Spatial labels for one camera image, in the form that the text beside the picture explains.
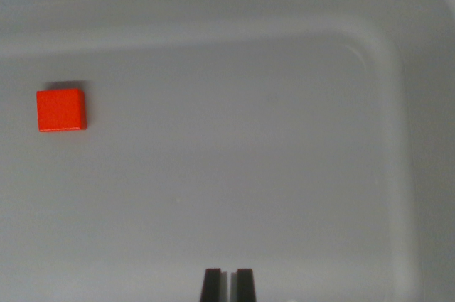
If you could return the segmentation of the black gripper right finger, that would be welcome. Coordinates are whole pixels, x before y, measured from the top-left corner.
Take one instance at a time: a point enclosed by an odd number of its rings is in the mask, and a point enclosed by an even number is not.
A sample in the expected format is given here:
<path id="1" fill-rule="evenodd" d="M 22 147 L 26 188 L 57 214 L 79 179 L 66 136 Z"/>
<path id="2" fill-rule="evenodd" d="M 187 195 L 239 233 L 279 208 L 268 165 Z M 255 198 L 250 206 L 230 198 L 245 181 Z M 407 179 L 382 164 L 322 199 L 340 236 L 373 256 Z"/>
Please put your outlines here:
<path id="1" fill-rule="evenodd" d="M 238 269 L 230 277 L 230 301 L 256 302 L 255 280 L 252 269 Z"/>

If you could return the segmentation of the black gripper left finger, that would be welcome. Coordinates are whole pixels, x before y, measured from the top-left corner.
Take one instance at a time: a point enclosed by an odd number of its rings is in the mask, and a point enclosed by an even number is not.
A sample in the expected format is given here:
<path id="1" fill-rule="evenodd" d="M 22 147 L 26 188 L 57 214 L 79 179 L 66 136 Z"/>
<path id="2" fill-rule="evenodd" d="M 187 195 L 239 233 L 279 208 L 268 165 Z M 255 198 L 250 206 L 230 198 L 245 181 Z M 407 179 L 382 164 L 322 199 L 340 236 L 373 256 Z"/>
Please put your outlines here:
<path id="1" fill-rule="evenodd" d="M 228 273 L 220 268 L 205 270 L 200 302 L 228 301 Z"/>

